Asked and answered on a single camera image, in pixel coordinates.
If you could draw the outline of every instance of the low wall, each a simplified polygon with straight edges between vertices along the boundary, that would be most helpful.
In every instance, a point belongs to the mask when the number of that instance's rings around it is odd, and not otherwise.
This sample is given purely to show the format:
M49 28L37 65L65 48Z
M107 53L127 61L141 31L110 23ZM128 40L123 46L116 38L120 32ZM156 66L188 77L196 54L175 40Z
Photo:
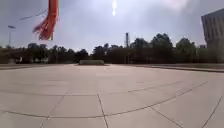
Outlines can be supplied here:
M103 60L80 60L79 65L104 65Z

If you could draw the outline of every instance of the distant building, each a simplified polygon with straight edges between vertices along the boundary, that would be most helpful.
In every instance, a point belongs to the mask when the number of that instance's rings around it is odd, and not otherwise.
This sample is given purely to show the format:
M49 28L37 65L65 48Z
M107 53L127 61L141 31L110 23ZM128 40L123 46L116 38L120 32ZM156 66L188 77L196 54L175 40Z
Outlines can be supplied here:
M207 46L216 52L217 60L224 60L224 9L201 17Z

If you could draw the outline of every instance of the pole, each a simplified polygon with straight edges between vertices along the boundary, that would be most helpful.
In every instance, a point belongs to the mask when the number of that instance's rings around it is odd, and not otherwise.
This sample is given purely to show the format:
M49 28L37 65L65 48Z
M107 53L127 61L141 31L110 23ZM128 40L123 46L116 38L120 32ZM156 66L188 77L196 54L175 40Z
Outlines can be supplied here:
M9 30L9 46L11 45L11 37L12 37L12 33L11 33L11 30Z

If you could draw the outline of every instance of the treeline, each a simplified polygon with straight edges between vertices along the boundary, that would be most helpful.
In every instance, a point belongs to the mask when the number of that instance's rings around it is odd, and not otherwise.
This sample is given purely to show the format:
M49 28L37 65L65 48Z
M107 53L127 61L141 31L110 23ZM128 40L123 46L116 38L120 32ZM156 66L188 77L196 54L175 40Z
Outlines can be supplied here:
M14 59L17 63L77 63L83 59L114 64L218 62L215 51L205 45L196 47L194 42L182 38L174 47L167 34L157 34L150 42L137 38L127 47L109 44L96 46L90 55L85 49L75 52L62 46L47 48L46 44L36 43L26 48L0 47L0 62L8 59Z
M0 62L8 63L10 59L16 63L74 63L89 57L85 49L75 52L63 46L47 48L46 44L30 43L26 48L13 48L6 46L0 48Z
M196 47L194 42L182 38L174 47L167 34L157 34L150 42L137 38L128 47L105 44L93 50L93 59L108 63L217 63L216 52L206 45Z

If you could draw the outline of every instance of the sky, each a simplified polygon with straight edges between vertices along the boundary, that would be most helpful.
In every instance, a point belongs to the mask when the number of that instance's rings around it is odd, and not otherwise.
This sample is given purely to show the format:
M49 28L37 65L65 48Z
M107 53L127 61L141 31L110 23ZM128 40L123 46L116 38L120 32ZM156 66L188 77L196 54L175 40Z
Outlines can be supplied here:
M125 33L131 41L150 41L157 33L167 33L174 46L182 37L196 45L205 44L201 16L224 8L223 0L59 0L60 16L53 41L39 41L33 28L46 16L47 0L0 0L0 45L24 47L31 42L92 51L105 43L124 45ZM9 30L8 25L16 29Z

